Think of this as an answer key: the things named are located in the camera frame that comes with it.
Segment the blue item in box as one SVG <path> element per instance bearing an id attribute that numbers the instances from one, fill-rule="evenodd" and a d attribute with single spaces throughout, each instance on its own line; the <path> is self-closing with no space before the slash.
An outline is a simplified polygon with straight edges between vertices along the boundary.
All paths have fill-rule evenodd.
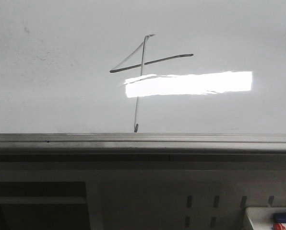
<path id="1" fill-rule="evenodd" d="M 286 223 L 286 212 L 284 213 L 274 213 L 273 220 L 275 223 Z"/>

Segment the aluminium whiteboard tray rail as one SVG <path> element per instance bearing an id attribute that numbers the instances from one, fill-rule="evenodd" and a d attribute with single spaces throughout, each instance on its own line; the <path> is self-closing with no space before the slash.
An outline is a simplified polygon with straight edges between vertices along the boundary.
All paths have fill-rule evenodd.
<path id="1" fill-rule="evenodd" d="M 0 161 L 286 160 L 286 134 L 0 134 Z"/>

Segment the white slotted metal panel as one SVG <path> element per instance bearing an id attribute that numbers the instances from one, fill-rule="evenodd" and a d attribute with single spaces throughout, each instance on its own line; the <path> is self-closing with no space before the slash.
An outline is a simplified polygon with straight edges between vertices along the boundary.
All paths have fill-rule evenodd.
<path id="1" fill-rule="evenodd" d="M 91 170 L 93 230 L 243 230 L 248 207 L 286 207 L 286 168 L 167 165 Z"/>

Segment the white box lower right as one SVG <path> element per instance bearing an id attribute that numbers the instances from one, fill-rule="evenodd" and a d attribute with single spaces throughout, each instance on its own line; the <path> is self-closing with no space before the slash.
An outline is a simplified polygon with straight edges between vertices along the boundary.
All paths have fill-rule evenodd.
<path id="1" fill-rule="evenodd" d="M 243 230 L 272 230 L 274 213 L 286 213 L 286 207 L 247 207 Z"/>

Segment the red item in box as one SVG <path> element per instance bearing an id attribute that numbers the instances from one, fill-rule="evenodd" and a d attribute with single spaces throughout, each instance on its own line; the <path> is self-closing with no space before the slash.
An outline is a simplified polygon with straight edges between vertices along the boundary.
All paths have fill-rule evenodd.
<path id="1" fill-rule="evenodd" d="M 286 230 L 286 227 L 282 223 L 275 223 L 273 225 L 273 230 Z"/>

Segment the white whiteboard surface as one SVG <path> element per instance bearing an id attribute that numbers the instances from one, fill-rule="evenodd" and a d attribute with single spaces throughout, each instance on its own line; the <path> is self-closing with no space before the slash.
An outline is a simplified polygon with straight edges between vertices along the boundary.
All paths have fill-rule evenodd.
<path id="1" fill-rule="evenodd" d="M 251 90 L 127 97 L 145 74 Z M 0 133 L 286 134 L 286 0 L 0 0 Z"/>

